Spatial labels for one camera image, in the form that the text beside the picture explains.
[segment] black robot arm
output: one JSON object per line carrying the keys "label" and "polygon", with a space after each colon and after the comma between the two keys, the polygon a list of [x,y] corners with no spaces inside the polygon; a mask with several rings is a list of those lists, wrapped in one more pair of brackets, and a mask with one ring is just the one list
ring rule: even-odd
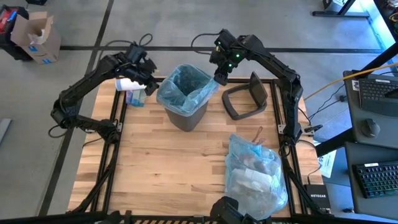
{"label": "black robot arm", "polygon": [[228,74],[243,59],[257,61],[279,79],[286,115],[284,141],[295,144],[302,134],[298,122],[299,100],[303,93],[300,75],[267,52],[255,35],[241,35],[236,39],[228,30],[223,29],[215,44],[216,49],[211,53],[210,62],[218,66],[214,79],[221,85],[228,83]]}
{"label": "black robot arm", "polygon": [[153,94],[159,87],[152,76],[156,66],[151,59],[146,59],[146,55],[144,49],[134,43],[126,53],[103,57],[92,72],[60,93],[53,105],[51,117],[63,129],[90,129],[96,131],[108,143],[117,142],[120,134],[112,121],[97,121],[80,116],[76,112],[76,104],[103,81],[119,77],[130,78],[140,85],[146,85],[146,94]]}

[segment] gray floor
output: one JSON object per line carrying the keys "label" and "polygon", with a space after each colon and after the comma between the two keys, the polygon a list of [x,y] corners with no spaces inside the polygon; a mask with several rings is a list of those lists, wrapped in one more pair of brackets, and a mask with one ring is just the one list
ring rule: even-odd
{"label": "gray floor", "polygon": [[[29,10],[48,10],[55,15],[63,45],[92,46],[107,3],[107,0],[49,0],[45,7],[30,5]],[[0,0],[0,4],[26,6],[23,0]],[[150,32],[154,35],[152,46],[187,46],[199,33],[227,28],[234,35],[256,34],[266,47],[379,48],[366,20],[311,16],[311,11],[321,9],[321,0],[115,0],[101,45],[114,39],[138,41]],[[213,38],[204,37],[195,45],[212,43]],[[49,116],[52,103],[62,89],[82,77],[90,55],[91,51],[61,51],[59,62],[37,65],[15,62],[0,51],[0,118],[14,120],[0,145],[0,218],[37,214],[60,145],[59,140],[47,136],[47,130],[55,125]],[[277,53],[276,56],[301,74],[304,95],[308,96],[340,78],[344,70],[360,69],[377,55]],[[194,64],[208,73],[215,69],[206,55],[193,52],[149,52],[149,57],[160,70],[157,75],[167,75],[181,63]],[[242,63],[232,76],[248,77],[253,70],[262,77],[272,77],[252,62]],[[308,113],[314,113],[338,87],[339,84],[331,86],[309,99]],[[94,99],[95,91],[85,97],[81,114],[91,114]],[[325,127],[317,136],[330,138],[349,127],[346,109],[345,103],[338,103],[333,110],[318,114],[313,123]],[[50,213],[63,213],[67,208],[84,137],[81,131],[73,135]]]}

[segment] clear plastic bag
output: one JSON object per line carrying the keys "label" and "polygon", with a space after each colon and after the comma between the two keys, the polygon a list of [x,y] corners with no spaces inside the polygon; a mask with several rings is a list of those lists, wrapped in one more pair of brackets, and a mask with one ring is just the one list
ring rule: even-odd
{"label": "clear plastic bag", "polygon": [[286,206],[282,163],[272,149],[232,134],[225,163],[225,195],[239,202],[242,215],[262,220]]}
{"label": "clear plastic bag", "polygon": [[191,116],[218,91],[213,77],[193,65],[179,65],[157,90],[156,100],[168,110]]}

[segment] black keyboard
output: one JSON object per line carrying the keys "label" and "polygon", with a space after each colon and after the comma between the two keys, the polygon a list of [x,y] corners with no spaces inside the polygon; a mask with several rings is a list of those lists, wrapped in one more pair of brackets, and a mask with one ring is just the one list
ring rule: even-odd
{"label": "black keyboard", "polygon": [[361,108],[385,116],[398,117],[398,99],[385,94],[398,89],[398,82],[380,79],[359,79]]}
{"label": "black keyboard", "polygon": [[398,195],[398,161],[353,165],[365,198]]}

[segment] cardboard box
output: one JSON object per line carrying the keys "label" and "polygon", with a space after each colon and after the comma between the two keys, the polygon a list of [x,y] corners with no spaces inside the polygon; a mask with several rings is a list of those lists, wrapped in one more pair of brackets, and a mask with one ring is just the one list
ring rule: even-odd
{"label": "cardboard box", "polygon": [[58,60],[61,37],[52,26],[53,16],[47,12],[31,12],[29,20],[18,15],[11,33],[11,41],[24,49],[37,63]]}

